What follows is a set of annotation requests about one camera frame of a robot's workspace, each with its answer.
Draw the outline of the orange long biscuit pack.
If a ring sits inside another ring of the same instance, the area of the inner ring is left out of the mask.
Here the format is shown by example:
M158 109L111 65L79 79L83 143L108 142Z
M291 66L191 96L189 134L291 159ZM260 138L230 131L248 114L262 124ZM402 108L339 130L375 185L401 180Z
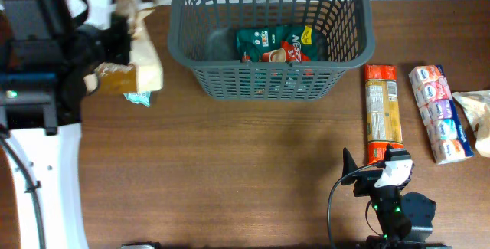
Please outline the orange long biscuit pack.
M387 147L403 147L396 67L364 66L368 163L384 159Z

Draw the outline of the beige Pantree cookie bag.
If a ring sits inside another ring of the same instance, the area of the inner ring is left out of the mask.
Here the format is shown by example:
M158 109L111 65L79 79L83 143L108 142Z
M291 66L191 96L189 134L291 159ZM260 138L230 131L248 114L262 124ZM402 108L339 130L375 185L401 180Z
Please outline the beige Pantree cookie bag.
M164 70L145 20L155 11L154 0L116 0L116 14L127 17L131 37L129 63L102 63L85 76L87 93L117 95L161 90Z

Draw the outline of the Kleenex tissue multipack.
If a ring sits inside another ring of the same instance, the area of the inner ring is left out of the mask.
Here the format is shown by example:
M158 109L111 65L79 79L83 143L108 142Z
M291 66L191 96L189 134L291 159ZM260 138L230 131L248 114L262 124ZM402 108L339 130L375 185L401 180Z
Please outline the Kleenex tissue multipack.
M418 66L409 73L413 94L437 164L474 156L440 65Z

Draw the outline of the light blue snack packet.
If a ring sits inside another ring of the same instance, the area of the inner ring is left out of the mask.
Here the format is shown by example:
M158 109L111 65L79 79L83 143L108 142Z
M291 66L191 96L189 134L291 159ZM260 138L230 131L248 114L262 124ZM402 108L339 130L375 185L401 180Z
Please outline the light blue snack packet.
M151 93L149 91L146 92L132 92L132 93L124 93L123 96L131 103L141 104L145 107L151 106Z

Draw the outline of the green Nescafe coffee bag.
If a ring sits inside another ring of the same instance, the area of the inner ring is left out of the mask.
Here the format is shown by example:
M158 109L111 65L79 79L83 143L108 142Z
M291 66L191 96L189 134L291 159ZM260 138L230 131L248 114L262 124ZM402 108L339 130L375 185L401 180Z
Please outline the green Nescafe coffee bag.
M303 62L319 60L319 36L307 25L246 28L236 32L242 61Z

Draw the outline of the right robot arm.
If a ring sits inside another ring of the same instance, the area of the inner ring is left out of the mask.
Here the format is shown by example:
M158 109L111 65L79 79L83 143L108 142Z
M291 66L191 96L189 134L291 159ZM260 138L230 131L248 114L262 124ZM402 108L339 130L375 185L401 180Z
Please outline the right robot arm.
M433 233L436 203L417 192L403 194L410 183L413 160L405 149L386 148L384 157L359 167L343 149L342 185L353 185L355 197L368 197L367 209L374 210L381 233L365 241L366 248L447 249L442 243L428 243Z

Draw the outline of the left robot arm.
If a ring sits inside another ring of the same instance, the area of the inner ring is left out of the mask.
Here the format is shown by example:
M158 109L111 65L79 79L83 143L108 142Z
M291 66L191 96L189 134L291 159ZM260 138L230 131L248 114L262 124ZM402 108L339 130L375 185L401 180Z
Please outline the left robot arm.
M2 0L1 148L15 187L23 248L85 248L78 176L86 77L129 63L116 0Z

